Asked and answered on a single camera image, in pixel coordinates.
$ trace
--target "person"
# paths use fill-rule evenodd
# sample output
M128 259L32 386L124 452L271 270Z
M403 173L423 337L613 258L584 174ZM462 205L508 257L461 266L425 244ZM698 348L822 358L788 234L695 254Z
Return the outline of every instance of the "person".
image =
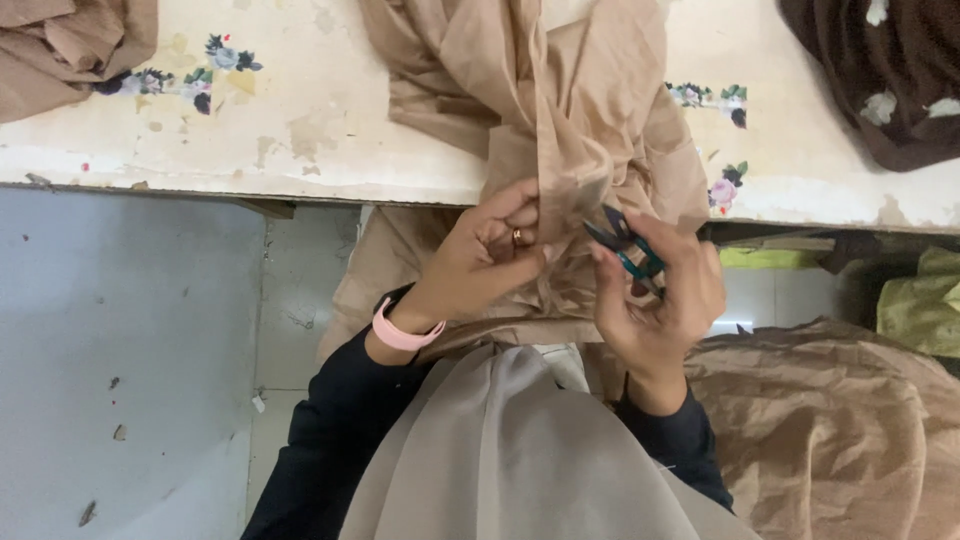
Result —
M628 368L612 412L556 384L530 346L418 358L444 321L556 255L537 242L538 195L531 179L464 211L421 279L387 293L326 360L242 538L754 537L732 515L684 377L684 356L725 309L712 244L626 210L666 265L652 310L627 302L618 258L591 246L594 322Z

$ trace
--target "floor debris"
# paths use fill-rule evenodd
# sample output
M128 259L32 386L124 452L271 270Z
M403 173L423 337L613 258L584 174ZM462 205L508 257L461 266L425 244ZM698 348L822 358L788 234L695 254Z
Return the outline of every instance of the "floor debris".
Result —
M97 514L93 513L93 510L94 510L96 507L97 507L97 501L96 501L96 500L90 501L90 504L88 504L88 505L86 506L86 510L84 510L84 515L80 516L80 525L79 525L79 527L83 527L84 525L90 523L90 520L92 520L93 517L97 515Z

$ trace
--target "table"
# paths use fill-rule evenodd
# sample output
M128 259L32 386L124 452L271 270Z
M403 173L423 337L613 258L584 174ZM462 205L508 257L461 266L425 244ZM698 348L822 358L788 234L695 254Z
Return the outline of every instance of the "table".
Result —
M477 202L481 160L387 120L387 72L352 0L159 5L158 50L135 70L143 75L130 89L160 93L95 94L0 126L0 182ZM960 160L906 174L873 164L833 105L819 66L780 20L776 0L684 0L669 10L666 79L691 106L685 118L717 195L714 219L960 232ZM225 68L211 69L207 47L232 50L217 57ZM239 71L238 57L262 68ZM158 88L156 78L144 79L145 67L174 79ZM697 87L690 93L684 83ZM203 97L198 105L204 93L210 114L202 113ZM740 129L734 115L744 111ZM732 175L738 165L745 174Z

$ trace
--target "right hand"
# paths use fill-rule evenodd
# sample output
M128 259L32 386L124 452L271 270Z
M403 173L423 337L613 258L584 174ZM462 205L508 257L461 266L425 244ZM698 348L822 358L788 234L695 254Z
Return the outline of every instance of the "right hand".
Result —
M649 414L676 412L686 398L684 358L726 310L720 257L710 242L645 214L624 209L627 225L665 265L662 302L640 308L627 302L620 259L593 243L597 281L594 322L630 375L631 400Z

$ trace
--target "left hand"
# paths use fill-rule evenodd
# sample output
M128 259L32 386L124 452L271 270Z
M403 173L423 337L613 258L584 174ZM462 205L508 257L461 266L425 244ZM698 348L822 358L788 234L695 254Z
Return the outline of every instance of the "left hand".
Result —
M531 178L465 210L426 264L420 280L387 317L390 322L407 333L427 333L441 321L483 311L497 298L536 278L556 255L553 246L537 243L539 196L540 184ZM520 234L516 244L514 230ZM378 354L386 351L372 344L370 336L373 332L367 343L374 360L393 356Z

